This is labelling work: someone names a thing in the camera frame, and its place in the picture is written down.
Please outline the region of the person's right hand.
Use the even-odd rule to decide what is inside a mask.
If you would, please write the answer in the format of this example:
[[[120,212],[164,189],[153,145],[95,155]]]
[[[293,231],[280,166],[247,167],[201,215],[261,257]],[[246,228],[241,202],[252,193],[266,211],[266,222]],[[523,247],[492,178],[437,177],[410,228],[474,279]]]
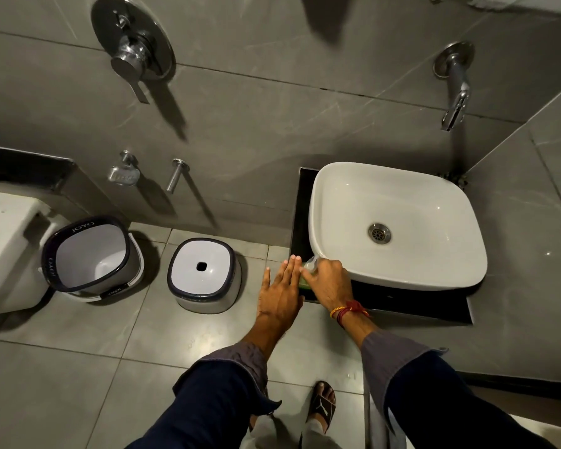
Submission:
[[[309,283],[316,299],[332,314],[336,309],[346,308],[353,301],[351,279],[344,269],[344,279],[340,283]]]

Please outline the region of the person's left hand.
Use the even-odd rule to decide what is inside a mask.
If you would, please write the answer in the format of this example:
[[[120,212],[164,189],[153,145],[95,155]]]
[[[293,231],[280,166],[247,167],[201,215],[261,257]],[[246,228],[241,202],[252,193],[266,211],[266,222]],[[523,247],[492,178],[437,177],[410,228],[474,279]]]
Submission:
[[[278,334],[284,334],[293,324],[299,310],[303,306],[304,298],[300,295],[300,267],[301,257],[297,256],[297,287],[284,288],[282,285],[283,262],[274,278],[270,275],[270,292],[261,297],[258,295],[256,322],[273,329]]]

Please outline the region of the green clear plastic bottle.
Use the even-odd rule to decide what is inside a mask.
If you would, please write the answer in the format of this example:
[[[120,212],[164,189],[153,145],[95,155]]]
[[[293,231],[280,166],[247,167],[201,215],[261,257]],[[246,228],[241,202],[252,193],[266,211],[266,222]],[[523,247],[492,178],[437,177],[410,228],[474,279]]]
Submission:
[[[313,277],[317,274],[319,256],[314,255],[308,261],[303,263],[301,267],[304,271],[308,271]],[[311,286],[307,282],[303,273],[300,275],[299,288],[304,290],[311,290]]]

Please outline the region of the person's left forearm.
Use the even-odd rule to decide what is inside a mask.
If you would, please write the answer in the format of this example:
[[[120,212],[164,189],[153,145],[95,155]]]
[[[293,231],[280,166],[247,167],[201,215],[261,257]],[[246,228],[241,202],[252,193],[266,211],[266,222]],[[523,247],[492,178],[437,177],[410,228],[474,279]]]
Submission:
[[[265,393],[264,351],[276,346],[281,328],[258,317],[243,340],[196,361],[174,384],[172,404],[125,449],[239,449],[250,417],[281,405]]]

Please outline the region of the person's right forearm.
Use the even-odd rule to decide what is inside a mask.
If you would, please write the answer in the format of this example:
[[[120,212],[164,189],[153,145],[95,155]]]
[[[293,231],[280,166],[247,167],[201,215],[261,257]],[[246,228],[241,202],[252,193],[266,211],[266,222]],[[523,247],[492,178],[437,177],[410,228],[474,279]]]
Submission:
[[[360,349],[374,402],[415,449],[556,449],[476,396],[436,351],[380,330],[361,312],[339,320]]]

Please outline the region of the white stool with dark rim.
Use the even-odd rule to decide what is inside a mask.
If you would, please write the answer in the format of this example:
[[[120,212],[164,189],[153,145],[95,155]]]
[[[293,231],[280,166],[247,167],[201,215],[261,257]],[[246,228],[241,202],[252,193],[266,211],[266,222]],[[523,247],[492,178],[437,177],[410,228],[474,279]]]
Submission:
[[[221,314],[239,297],[243,270],[229,244],[191,238],[175,250],[167,270],[167,286],[178,305],[196,314]]]

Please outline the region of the chrome basin drain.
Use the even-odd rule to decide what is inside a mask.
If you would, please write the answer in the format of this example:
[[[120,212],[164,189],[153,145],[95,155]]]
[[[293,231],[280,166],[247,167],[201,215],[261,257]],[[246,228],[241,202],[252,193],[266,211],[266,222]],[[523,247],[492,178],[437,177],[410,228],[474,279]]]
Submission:
[[[392,240],[392,232],[382,223],[373,223],[368,227],[368,237],[375,244],[388,244]]]

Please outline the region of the black stone counter slab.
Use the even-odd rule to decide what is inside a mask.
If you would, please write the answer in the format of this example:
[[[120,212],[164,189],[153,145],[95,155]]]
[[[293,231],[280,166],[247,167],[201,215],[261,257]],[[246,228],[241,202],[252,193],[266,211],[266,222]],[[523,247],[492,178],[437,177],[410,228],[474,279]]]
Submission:
[[[317,174],[317,170],[310,168],[302,167],[299,170],[290,254],[301,256],[305,260],[314,255],[310,246],[307,222],[310,198]],[[479,288],[480,284],[453,290],[421,291],[377,286],[352,279],[353,295],[368,311],[395,312],[459,325],[472,324],[468,298]]]

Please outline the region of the white ceramic wash basin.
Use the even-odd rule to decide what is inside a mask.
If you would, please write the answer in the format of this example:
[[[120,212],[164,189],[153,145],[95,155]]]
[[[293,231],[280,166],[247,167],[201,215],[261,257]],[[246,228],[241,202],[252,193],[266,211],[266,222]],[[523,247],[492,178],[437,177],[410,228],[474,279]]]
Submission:
[[[382,223],[388,244],[368,227]],[[314,255],[339,260],[352,279],[377,286],[443,291],[479,284],[487,255],[462,189],[425,173],[353,162],[324,166],[310,198]]]

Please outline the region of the black sandal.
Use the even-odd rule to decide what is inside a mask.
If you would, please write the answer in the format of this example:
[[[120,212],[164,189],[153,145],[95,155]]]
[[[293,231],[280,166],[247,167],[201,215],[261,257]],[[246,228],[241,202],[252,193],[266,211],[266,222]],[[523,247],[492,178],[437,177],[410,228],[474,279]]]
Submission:
[[[336,393],[324,380],[315,383],[308,406],[306,424],[316,432],[326,435],[336,411]]]

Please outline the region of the person's grey trouser legs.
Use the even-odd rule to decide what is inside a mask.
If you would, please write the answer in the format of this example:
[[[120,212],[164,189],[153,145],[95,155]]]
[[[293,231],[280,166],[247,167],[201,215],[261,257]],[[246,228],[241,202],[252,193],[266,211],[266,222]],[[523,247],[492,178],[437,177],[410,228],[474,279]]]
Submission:
[[[300,442],[289,449],[342,449],[325,433],[325,421],[311,415],[307,418],[300,435]],[[248,430],[240,449],[285,449],[277,432],[276,419],[272,415],[256,418],[253,429]]]

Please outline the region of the white bucket with dark rim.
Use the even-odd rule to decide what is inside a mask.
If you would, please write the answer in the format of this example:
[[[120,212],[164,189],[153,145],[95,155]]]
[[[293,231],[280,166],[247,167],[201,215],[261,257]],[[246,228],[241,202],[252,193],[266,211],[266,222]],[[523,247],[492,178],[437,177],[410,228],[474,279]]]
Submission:
[[[55,291],[90,303],[135,288],[143,279],[145,259],[120,220],[102,215],[53,233],[42,248],[41,271]]]

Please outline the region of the chrome shower mixer valve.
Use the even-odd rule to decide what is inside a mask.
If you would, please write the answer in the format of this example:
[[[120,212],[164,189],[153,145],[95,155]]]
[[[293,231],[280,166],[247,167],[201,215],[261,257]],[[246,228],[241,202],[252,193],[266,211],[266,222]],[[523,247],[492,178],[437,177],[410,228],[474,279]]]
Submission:
[[[90,20],[113,71],[127,82],[140,103],[150,104],[140,83],[165,81],[175,68],[164,29],[133,0],[96,0]]]

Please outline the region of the chrome wall bib tap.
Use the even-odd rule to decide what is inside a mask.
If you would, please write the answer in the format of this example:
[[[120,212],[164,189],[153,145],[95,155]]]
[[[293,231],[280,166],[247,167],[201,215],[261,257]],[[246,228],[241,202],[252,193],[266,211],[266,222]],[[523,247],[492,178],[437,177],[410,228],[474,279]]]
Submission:
[[[172,159],[172,166],[173,166],[173,172],[165,188],[165,191],[170,194],[174,193],[181,176],[185,175],[190,170],[190,167],[187,164],[187,162],[180,158]]]

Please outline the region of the chrome wall soap dish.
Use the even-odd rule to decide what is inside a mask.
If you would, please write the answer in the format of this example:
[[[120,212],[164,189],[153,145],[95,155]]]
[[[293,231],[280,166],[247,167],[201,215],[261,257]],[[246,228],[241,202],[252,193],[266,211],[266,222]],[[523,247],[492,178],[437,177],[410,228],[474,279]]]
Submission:
[[[120,152],[120,163],[110,168],[108,182],[118,186],[133,187],[141,179],[135,156],[127,150]]]

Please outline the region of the chrome wall spout tap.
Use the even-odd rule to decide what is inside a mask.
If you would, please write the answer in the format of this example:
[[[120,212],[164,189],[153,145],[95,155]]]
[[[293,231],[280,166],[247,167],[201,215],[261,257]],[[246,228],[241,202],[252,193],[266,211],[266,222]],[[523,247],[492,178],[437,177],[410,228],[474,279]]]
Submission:
[[[464,120],[471,97],[471,84],[467,70],[475,55],[475,46],[468,41],[449,44],[434,59],[433,73],[445,80],[448,86],[449,105],[441,121],[441,129],[450,132]]]

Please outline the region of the white wall-hung toilet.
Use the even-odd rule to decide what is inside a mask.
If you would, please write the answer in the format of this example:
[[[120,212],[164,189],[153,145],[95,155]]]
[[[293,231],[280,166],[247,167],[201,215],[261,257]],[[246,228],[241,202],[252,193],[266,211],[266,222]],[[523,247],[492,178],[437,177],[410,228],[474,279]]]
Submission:
[[[68,225],[39,199],[0,192],[0,314],[29,309],[49,285],[41,269],[49,237]]]

